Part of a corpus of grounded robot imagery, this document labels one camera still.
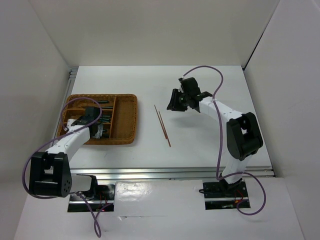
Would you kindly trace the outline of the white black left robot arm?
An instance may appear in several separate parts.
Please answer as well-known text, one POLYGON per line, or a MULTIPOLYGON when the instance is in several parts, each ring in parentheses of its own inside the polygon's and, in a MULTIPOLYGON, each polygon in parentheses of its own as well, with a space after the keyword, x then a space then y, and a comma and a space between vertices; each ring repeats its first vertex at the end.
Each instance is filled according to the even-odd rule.
POLYGON ((103 127, 98 123, 100 107, 87 106, 84 115, 69 119, 67 133, 56 138, 57 143, 30 157, 28 193, 36 198, 65 198, 72 190, 70 160, 91 138, 100 138, 103 127))

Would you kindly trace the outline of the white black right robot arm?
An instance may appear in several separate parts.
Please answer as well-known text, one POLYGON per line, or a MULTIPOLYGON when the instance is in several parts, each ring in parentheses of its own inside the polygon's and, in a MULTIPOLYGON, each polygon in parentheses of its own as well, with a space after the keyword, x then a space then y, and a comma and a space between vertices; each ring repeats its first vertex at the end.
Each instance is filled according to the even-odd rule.
POLYGON ((248 162, 263 146, 263 139, 256 116, 252 112, 242 113, 202 92, 195 78, 180 78, 180 87, 172 90, 169 111, 185 112, 188 108, 205 114, 218 122, 219 153, 217 166, 223 153, 227 165, 217 174, 218 190, 223 196, 230 196, 242 181, 248 162))

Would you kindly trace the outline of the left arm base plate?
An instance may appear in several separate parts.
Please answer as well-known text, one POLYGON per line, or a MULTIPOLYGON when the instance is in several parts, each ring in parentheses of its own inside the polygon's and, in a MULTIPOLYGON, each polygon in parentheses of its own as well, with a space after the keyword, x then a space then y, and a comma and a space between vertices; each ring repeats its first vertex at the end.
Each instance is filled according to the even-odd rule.
MULTIPOLYGON (((81 196, 86 199, 94 213, 100 210, 102 212, 113 212, 115 208, 115 190, 115 183, 99 184, 94 190, 81 193, 81 196)), ((68 213, 83 213, 89 211, 87 204, 80 196, 76 194, 70 195, 67 208, 68 213)))

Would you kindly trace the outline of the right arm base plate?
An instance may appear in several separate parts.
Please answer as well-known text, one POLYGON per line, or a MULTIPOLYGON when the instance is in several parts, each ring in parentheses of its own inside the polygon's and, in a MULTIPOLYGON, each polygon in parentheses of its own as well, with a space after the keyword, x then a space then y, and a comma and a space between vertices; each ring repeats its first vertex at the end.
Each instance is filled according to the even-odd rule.
POLYGON ((204 182, 203 188, 198 192, 204 196, 206 210, 228 210, 236 209, 239 204, 240 209, 249 209, 250 200, 247 186, 242 181, 235 188, 223 191, 220 182, 204 182))

